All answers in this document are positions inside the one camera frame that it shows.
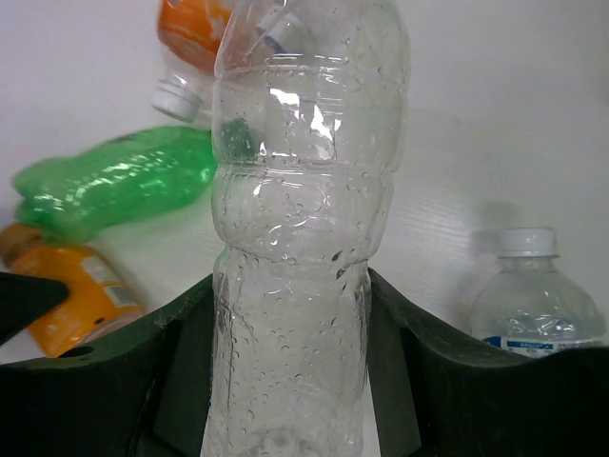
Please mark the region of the clear ribbed plastic bottle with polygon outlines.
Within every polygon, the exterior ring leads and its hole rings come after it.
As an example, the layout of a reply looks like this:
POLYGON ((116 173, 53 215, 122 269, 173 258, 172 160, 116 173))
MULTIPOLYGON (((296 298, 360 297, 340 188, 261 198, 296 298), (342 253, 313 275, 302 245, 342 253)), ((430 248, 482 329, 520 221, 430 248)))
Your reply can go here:
POLYGON ((358 456, 369 259, 403 156, 393 1, 241 1, 219 47, 205 456, 358 456))

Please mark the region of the small orange plastic bottle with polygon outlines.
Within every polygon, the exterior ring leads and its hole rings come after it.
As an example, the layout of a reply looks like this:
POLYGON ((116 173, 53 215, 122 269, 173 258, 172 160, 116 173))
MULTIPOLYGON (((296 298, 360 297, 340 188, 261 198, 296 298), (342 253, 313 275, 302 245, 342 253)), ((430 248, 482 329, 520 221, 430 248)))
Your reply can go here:
POLYGON ((11 224, 1 231, 1 259, 12 273, 60 281, 69 291, 61 304, 28 326, 49 357, 59 357, 145 314, 114 268, 91 247, 53 244, 37 228, 11 224))

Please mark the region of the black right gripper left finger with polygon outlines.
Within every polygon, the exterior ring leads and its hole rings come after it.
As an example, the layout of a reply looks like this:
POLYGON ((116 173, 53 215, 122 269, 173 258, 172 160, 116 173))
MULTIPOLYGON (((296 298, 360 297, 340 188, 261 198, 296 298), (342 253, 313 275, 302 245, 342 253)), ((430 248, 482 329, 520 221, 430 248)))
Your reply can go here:
POLYGON ((60 358, 1 367, 4 456, 197 456, 210 395, 212 279, 60 358))

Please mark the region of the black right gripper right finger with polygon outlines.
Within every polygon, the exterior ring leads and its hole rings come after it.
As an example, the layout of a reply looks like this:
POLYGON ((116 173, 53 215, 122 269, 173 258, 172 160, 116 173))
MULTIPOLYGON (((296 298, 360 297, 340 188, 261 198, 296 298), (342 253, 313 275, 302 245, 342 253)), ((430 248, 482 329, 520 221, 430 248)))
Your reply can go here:
POLYGON ((372 272, 367 365, 384 456, 604 456, 608 350, 532 359, 411 303, 372 272))

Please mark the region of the blue white labelled bottle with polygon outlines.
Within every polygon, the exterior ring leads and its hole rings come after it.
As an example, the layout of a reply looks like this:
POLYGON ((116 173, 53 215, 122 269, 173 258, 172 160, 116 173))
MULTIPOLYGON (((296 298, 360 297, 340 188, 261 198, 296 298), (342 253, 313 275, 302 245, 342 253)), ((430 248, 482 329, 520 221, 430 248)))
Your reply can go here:
POLYGON ((604 315, 591 295, 557 269, 558 257, 552 228, 501 230, 501 271, 473 303, 472 335, 530 358, 602 346, 604 315))

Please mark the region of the green crushed plastic bottle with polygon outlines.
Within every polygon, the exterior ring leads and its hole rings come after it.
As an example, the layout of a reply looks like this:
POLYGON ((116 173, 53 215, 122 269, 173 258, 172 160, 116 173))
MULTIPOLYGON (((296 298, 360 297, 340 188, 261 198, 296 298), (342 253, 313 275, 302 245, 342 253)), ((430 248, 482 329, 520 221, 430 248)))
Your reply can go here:
POLYGON ((207 130, 137 130, 16 173, 11 184, 21 201, 14 214, 52 239, 86 243, 104 229, 192 204, 216 168, 207 130))

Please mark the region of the orange labelled tall bottle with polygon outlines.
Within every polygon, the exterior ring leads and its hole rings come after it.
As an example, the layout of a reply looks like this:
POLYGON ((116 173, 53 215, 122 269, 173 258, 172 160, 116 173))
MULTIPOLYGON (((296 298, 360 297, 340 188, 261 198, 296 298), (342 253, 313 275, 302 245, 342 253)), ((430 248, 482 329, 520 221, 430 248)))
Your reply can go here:
POLYGON ((236 3, 217 0, 165 0, 160 3, 157 38, 165 65, 151 105, 185 122, 211 114, 214 66, 236 3))

